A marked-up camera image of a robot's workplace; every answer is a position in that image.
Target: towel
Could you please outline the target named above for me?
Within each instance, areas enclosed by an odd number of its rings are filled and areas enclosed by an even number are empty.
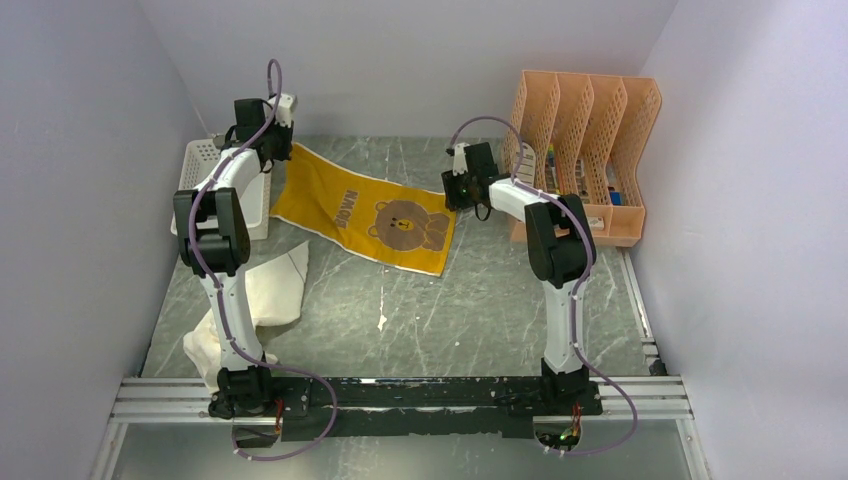
[[[442,274],[456,225],[444,194],[351,172],[300,144],[291,156],[272,216],[356,255]]]
[[[286,325],[300,318],[308,260],[309,242],[304,242],[245,273],[247,304],[254,329]],[[183,337],[183,350],[197,367],[209,393],[216,393],[221,343],[211,309],[197,327]],[[268,363],[277,363],[277,357],[267,352],[265,359]]]

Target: bear face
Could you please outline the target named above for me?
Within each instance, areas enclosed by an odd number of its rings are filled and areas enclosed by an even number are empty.
[[[445,248],[450,217],[444,213],[429,213],[409,200],[378,202],[374,207],[377,218],[368,235],[379,238],[383,245],[399,252],[416,248],[440,252]]]

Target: perforated organizer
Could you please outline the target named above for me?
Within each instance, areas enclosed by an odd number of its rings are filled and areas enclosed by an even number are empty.
[[[631,247],[642,237],[645,207],[636,167],[661,103],[651,78],[522,72],[510,118],[540,162],[534,186],[554,191],[545,181],[542,163],[550,143],[559,192],[576,193],[584,199],[598,245]],[[507,134],[504,165],[512,164],[516,145]],[[582,171],[582,181],[576,170]],[[621,205],[612,204],[608,172],[615,176]],[[511,228],[514,241],[526,241],[523,225],[512,222]]]
[[[195,140],[186,146],[183,169],[180,173],[180,190],[194,188],[212,173],[221,159],[221,152],[212,140]],[[268,238],[268,212],[271,209],[271,174],[261,174],[254,178],[239,198],[244,214],[247,231],[251,240]],[[199,223],[199,228],[212,228],[218,225],[215,219]],[[171,217],[171,233],[177,234],[174,217]]]

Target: white laundry basket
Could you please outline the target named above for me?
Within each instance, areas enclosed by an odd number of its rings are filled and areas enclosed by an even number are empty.
[[[180,190],[194,188],[206,178],[218,160],[221,151],[215,147],[212,140],[195,140],[186,146],[186,156],[183,160],[183,171],[180,174]],[[268,211],[271,207],[271,173],[260,174],[254,178],[244,194],[239,198],[244,221],[251,240],[268,238]],[[199,223],[198,228],[213,228],[218,226],[216,219]],[[177,234],[177,225],[171,217],[171,233]]]

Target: white wall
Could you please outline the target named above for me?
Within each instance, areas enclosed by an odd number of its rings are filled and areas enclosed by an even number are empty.
[[[6,0],[0,46],[0,476],[88,478],[202,129],[134,0]]]
[[[681,0],[635,262],[715,478],[848,474],[848,14]]]
[[[140,1],[211,131],[233,123],[234,98],[265,94],[273,56],[298,132],[414,136],[508,116],[523,68],[638,73],[677,3]]]

